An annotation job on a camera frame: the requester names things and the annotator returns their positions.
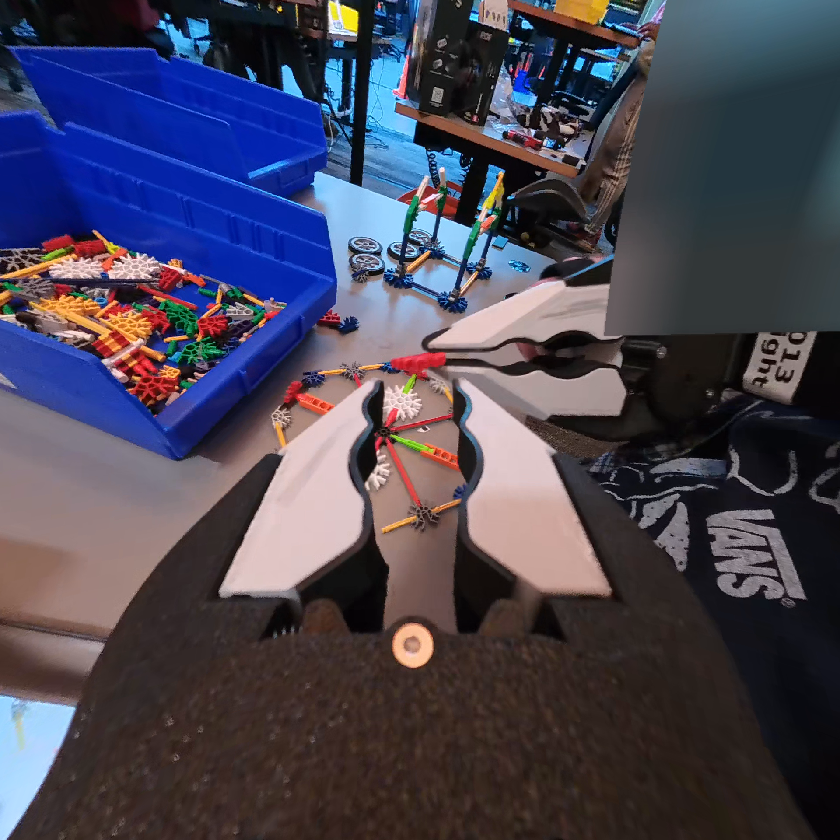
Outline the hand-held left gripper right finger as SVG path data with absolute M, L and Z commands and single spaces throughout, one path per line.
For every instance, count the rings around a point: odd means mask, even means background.
M 559 632 L 553 601 L 609 600 L 613 589 L 560 469 L 560 455 L 466 379 L 455 382 L 458 507 L 454 567 L 459 632 L 513 602 L 526 632 Z

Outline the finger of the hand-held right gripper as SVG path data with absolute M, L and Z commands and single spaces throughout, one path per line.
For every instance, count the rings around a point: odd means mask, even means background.
M 607 284 L 570 286 L 548 281 L 468 315 L 423 340 L 426 352 L 484 353 L 510 343 L 548 346 L 565 334 L 613 341 L 606 331 Z
M 502 366 L 485 360 L 451 360 L 449 376 L 468 381 L 509 410 L 542 420 L 618 417 L 627 398 L 618 366 L 582 358 L 544 358 Z

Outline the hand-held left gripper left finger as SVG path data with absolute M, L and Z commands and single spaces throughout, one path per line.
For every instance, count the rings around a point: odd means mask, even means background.
M 278 600 L 297 619 L 326 600 L 351 632 L 383 630 L 387 563 L 365 487 L 383 405 L 383 383 L 367 381 L 282 449 L 220 598 Z

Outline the colourful toy rod wheel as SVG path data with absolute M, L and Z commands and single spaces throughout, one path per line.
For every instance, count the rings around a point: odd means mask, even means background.
M 439 376 L 429 371 L 407 375 L 394 370 L 390 362 L 342 362 L 332 369 L 304 371 L 289 384 L 282 402 L 270 415 L 277 442 L 279 446 L 289 442 L 289 430 L 298 415 L 308 412 L 321 417 L 335 407 L 349 385 L 361 387 L 374 378 L 384 383 L 384 407 L 382 419 L 374 429 L 375 466 L 365 482 L 366 489 L 369 492 L 382 490 L 389 479 L 394 479 L 404 489 L 409 501 L 407 516 L 402 519 L 408 518 L 411 505 L 420 501 L 441 511 L 438 525 L 441 517 L 460 505 L 466 493 L 466 483 L 461 480 L 453 488 L 451 498 L 433 504 L 418 492 L 411 473 L 411 466 L 424 459 L 462 477 L 455 452 L 436 445 L 433 438 L 428 438 L 430 433 L 440 432 L 454 421 L 454 397 Z M 347 382 L 347 385 L 343 385 L 336 396 L 326 396 L 332 381 Z M 414 530 L 406 526 L 398 531 L 403 529 Z

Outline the blue plastic parts bin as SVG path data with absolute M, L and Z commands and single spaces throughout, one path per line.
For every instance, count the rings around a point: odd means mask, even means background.
M 284 301 L 241 350 L 152 415 L 87 353 L 2 323 L 2 395 L 170 459 L 187 455 L 335 303 L 328 225 L 316 211 L 37 112 L 2 116 L 2 249 L 96 230 L 118 246 Z

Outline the pile of colourful toy pieces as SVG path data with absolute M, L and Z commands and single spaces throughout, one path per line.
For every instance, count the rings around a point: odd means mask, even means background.
M 92 356 L 152 415 L 287 307 L 96 230 L 4 248 L 1 274 L 2 323 Z

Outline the phone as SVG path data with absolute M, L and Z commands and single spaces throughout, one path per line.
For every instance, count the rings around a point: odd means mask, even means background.
M 52 766 L 75 708 L 1 696 L 1 818 L 9 833 Z

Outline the plaid flannel shirt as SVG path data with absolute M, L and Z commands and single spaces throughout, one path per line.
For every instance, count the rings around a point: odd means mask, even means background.
M 670 442 L 639 444 L 627 442 L 596 458 L 581 462 L 584 469 L 595 476 L 610 476 L 619 469 L 647 469 L 668 460 L 675 448 Z

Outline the wooden workbench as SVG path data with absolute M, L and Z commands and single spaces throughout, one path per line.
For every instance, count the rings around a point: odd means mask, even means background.
M 544 72 L 535 106 L 543 105 L 559 87 L 568 83 L 574 64 L 582 53 L 590 51 L 591 58 L 594 58 L 596 48 L 619 46 L 630 50 L 639 43 L 635 27 L 588 24 L 529 2 L 509 2 L 508 8 L 512 14 L 512 25 L 520 19 L 526 20 L 537 33 L 554 41 L 554 50 Z M 440 116 L 421 112 L 411 102 L 401 99 L 396 100 L 395 112 L 416 123 L 414 139 L 418 144 L 425 145 L 426 135 L 435 131 L 444 135 L 446 140 L 433 140 L 432 144 L 464 152 L 472 156 L 476 163 L 505 169 L 509 160 L 518 160 L 535 170 L 571 179 L 585 167 L 585 157 L 588 155 L 585 142 L 594 139 L 594 133 L 584 129 L 578 138 L 570 140 L 561 150 L 535 150 L 504 139 L 501 132 L 509 129 L 507 125 L 497 126 L 488 122 L 479 127 L 455 115 Z

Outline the dark printed t-shirt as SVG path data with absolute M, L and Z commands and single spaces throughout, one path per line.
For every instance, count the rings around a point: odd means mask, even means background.
M 793 797 L 839 834 L 838 421 L 732 396 L 646 471 L 591 477 L 716 622 Z

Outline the black carton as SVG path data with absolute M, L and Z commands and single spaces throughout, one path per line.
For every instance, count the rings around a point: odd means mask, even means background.
M 508 2 L 415 6 L 405 98 L 422 114 L 483 127 L 508 49 Z

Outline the empty blue plastic bin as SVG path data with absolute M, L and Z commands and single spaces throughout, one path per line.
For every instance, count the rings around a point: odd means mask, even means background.
M 151 48 L 12 51 L 59 128 L 74 123 L 279 196 L 327 166 L 311 101 Z

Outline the toy car frame with wheels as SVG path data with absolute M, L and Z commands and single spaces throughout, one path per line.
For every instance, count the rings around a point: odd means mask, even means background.
M 435 185 L 429 187 L 425 176 L 414 193 L 410 193 L 403 220 L 402 238 L 388 248 L 369 237 L 356 236 L 349 240 L 351 279 L 364 282 L 382 276 L 395 289 L 416 291 L 436 301 L 447 312 L 464 313 L 468 306 L 468 290 L 479 278 L 489 278 L 487 253 L 501 222 L 504 199 L 505 172 L 500 171 L 479 215 L 465 240 L 463 255 L 456 260 L 442 246 L 438 229 L 449 196 L 445 171 L 437 174 Z M 443 260 L 458 267 L 451 290 L 438 291 L 424 285 L 415 275 L 430 261 Z

